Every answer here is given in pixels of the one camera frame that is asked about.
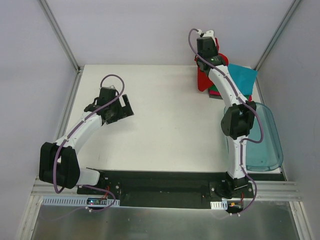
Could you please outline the red t-shirt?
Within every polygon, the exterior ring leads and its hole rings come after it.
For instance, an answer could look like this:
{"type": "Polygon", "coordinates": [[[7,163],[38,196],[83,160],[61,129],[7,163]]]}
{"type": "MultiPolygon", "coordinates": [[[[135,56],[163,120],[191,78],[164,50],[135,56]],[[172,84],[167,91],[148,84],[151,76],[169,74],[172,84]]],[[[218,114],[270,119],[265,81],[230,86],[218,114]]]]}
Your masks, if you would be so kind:
{"type": "MultiPolygon", "coordinates": [[[[212,37],[212,38],[215,38],[216,45],[218,46],[218,52],[219,52],[220,46],[219,46],[218,38],[217,37],[212,37]]],[[[197,65],[197,87],[199,91],[203,92],[207,90],[209,87],[211,87],[212,85],[214,85],[214,82],[210,80],[208,77],[209,70],[211,68],[205,62],[203,62],[198,55],[195,56],[194,60],[196,61],[196,65],[197,65]]]]}

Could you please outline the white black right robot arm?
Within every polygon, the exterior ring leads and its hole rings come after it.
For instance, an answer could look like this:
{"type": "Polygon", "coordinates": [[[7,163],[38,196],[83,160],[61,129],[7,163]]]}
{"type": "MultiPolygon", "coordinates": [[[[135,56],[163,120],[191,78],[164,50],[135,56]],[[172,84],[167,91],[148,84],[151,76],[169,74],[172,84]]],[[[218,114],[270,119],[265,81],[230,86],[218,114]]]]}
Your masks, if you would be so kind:
{"type": "Polygon", "coordinates": [[[218,54],[213,36],[202,33],[196,40],[197,65],[216,86],[226,108],[221,130],[227,137],[230,166],[227,170],[225,192],[237,197],[248,184],[246,177],[246,142],[253,127],[255,102],[248,102],[232,79],[224,58],[218,54]]]}

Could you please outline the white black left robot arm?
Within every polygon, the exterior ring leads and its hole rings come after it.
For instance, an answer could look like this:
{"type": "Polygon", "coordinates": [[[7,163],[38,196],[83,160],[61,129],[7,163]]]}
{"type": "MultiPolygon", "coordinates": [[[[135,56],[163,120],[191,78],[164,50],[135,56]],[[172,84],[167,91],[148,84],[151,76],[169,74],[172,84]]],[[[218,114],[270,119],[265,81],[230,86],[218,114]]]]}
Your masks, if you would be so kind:
{"type": "Polygon", "coordinates": [[[114,87],[102,87],[99,96],[84,108],[72,129],[55,142],[45,142],[40,149],[39,179],[62,188],[88,185],[99,195],[106,183],[98,170],[81,168],[77,154],[100,127],[134,115],[128,96],[114,87]]]}

